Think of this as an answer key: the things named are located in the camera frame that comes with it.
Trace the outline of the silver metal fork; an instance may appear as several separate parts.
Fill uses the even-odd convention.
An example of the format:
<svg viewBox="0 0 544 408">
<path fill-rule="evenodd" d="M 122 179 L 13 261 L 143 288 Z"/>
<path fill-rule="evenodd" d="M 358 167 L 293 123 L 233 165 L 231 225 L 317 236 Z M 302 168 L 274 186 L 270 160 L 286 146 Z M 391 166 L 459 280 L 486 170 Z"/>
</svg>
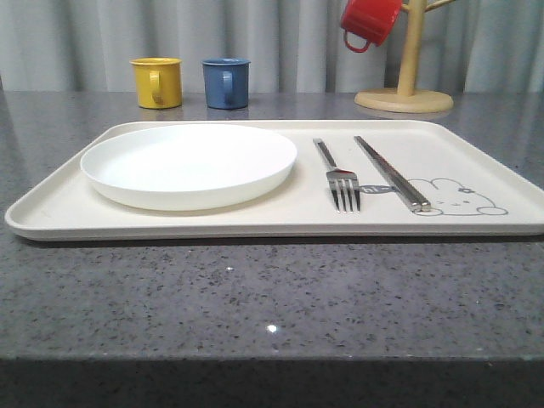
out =
<svg viewBox="0 0 544 408">
<path fill-rule="evenodd" d="M 326 179 L 337 211 L 339 213 L 359 213 L 361 199 L 357 175 L 337 166 L 322 139 L 313 139 L 313 142 L 326 164 Z"/>
</svg>

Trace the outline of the white round plate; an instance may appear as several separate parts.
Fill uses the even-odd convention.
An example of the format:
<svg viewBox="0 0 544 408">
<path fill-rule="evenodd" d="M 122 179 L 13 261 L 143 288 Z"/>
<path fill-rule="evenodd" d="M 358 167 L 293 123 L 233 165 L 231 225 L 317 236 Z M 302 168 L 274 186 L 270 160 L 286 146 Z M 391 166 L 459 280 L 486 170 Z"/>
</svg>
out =
<svg viewBox="0 0 544 408">
<path fill-rule="evenodd" d="M 182 124 L 125 133 L 90 148 L 80 168 L 102 196 L 160 211 L 250 201 L 280 186 L 298 150 L 262 128 Z"/>
</svg>

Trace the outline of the blue enamel mug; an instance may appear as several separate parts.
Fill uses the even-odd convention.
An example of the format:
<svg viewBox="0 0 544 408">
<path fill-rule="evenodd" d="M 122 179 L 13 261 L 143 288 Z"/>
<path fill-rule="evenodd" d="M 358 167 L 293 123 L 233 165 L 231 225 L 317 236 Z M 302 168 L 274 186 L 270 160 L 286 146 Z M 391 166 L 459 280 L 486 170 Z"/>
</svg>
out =
<svg viewBox="0 0 544 408">
<path fill-rule="evenodd" d="M 201 63 L 208 107 L 236 110 L 248 105 L 248 59 L 215 58 Z"/>
</svg>

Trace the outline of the yellow enamel mug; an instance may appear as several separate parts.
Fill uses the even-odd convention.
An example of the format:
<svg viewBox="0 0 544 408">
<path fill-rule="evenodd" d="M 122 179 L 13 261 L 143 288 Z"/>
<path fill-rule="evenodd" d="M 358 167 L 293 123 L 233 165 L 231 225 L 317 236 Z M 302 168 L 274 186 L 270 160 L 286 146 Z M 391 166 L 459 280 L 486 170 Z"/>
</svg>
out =
<svg viewBox="0 0 544 408">
<path fill-rule="evenodd" d="M 145 109 L 182 105 L 181 60 L 167 57 L 131 59 L 138 104 Z"/>
</svg>

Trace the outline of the wooden mug tree stand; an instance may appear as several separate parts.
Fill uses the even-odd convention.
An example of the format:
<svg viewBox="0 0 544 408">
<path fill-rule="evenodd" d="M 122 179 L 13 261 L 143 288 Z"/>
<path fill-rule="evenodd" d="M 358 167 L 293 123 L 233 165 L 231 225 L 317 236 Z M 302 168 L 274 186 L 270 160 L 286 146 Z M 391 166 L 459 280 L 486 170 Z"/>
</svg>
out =
<svg viewBox="0 0 544 408">
<path fill-rule="evenodd" d="M 407 13 L 405 44 L 396 88 L 376 88 L 358 92 L 354 102 L 362 107 L 399 113 L 435 113 L 450 110 L 453 99 L 449 94 L 417 89 L 417 73 L 422 44 L 425 14 L 452 0 L 411 0 L 401 8 Z"/>
</svg>

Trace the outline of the cream rabbit serving tray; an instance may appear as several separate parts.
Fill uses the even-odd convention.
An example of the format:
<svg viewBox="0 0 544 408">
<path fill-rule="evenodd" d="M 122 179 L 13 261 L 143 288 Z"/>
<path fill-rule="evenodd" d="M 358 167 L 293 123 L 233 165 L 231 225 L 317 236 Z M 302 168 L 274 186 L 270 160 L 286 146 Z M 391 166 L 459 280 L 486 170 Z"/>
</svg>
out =
<svg viewBox="0 0 544 408">
<path fill-rule="evenodd" d="M 96 192 L 73 156 L 5 220 L 35 241 L 249 236 L 539 235 L 543 192 L 445 127 L 412 120 L 261 121 L 298 150 L 288 180 L 255 200 L 199 212 L 126 207 Z M 360 212 L 333 206 L 313 139 L 357 173 Z"/>
</svg>

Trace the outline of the red enamel mug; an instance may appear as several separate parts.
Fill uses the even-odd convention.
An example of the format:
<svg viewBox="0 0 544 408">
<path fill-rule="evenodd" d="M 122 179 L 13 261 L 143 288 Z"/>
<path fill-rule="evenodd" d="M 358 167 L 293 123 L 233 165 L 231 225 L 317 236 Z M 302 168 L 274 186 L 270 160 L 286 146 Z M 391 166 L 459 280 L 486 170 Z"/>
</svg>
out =
<svg viewBox="0 0 544 408">
<path fill-rule="evenodd" d="M 364 53 L 372 44 L 379 47 L 391 32 L 402 5 L 400 0 L 347 1 L 340 20 L 345 46 L 355 53 Z M 365 45 L 352 45 L 349 33 L 363 38 Z"/>
</svg>

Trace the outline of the grey pleated curtain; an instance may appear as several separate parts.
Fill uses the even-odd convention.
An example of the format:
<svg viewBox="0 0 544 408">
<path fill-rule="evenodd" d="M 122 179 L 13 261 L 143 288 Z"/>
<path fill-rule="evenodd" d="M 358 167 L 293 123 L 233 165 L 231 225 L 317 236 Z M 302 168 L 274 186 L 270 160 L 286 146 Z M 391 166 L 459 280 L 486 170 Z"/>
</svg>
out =
<svg viewBox="0 0 544 408">
<path fill-rule="evenodd" d="M 254 93 L 357 92 L 393 86 L 406 34 L 345 48 L 341 1 L 4 1 L 1 82 L 10 91 L 131 91 L 130 60 L 177 57 L 184 90 L 201 62 L 251 62 Z M 426 14 L 417 84 L 456 92 L 543 89 L 543 4 L 456 1 Z"/>
</svg>

